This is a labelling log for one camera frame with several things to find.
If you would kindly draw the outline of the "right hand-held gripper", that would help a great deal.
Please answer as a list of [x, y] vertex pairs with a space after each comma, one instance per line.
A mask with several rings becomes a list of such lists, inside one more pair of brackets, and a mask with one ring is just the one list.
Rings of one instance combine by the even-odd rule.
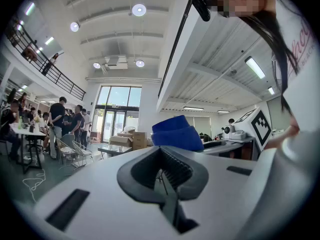
[[224, 139], [203, 144], [204, 153], [226, 153], [254, 141], [262, 151], [272, 135], [272, 128], [263, 111], [257, 107], [225, 126], [222, 132]]

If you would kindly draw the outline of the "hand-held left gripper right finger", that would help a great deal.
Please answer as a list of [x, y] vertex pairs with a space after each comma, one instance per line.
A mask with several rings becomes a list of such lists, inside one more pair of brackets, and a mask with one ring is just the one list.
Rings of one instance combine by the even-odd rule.
[[209, 181], [207, 168], [195, 159], [199, 153], [173, 147], [160, 147], [160, 168], [180, 201], [200, 196]]

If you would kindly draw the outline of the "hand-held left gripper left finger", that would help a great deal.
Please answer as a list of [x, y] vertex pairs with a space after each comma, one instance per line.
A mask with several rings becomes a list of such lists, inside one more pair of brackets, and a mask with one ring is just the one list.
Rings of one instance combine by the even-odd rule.
[[164, 206], [165, 198], [154, 191], [162, 165], [163, 156], [160, 147], [144, 151], [118, 169], [116, 176], [118, 185], [137, 202]]

